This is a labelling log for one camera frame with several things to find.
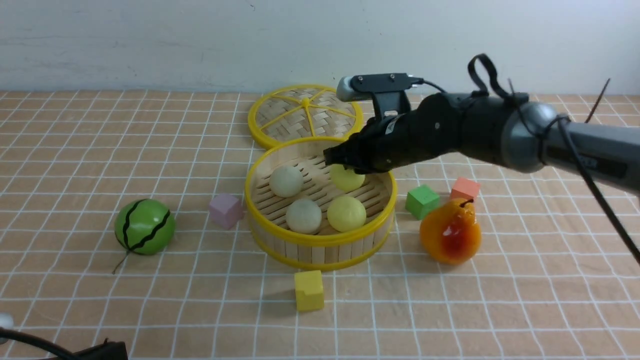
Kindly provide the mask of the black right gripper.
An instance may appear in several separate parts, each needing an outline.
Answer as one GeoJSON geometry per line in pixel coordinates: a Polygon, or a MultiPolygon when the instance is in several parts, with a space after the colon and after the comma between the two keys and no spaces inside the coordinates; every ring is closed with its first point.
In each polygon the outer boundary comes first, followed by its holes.
{"type": "Polygon", "coordinates": [[[345,142],[323,151],[327,166],[341,165],[357,174],[388,173],[432,160],[460,146],[463,97],[427,96],[418,107],[391,120],[374,120],[345,142]]]}

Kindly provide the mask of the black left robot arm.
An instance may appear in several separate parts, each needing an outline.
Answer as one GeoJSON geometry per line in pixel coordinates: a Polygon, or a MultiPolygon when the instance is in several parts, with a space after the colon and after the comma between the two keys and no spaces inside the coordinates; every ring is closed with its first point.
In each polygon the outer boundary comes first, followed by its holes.
{"type": "Polygon", "coordinates": [[[96,346],[74,353],[80,360],[128,360],[128,349],[124,341],[105,341],[96,346]]]}

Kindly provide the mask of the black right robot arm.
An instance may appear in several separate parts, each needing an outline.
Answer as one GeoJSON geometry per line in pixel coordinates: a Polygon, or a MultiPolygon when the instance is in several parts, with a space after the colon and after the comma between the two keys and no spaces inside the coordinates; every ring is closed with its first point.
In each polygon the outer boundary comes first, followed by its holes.
{"type": "Polygon", "coordinates": [[[597,182],[639,194],[639,129],[565,120],[550,104],[514,108],[497,96],[435,93],[400,116],[372,120],[345,142],[324,150],[327,165],[358,174],[399,167],[458,152],[519,173],[545,166],[577,174],[576,158],[597,182]]]}

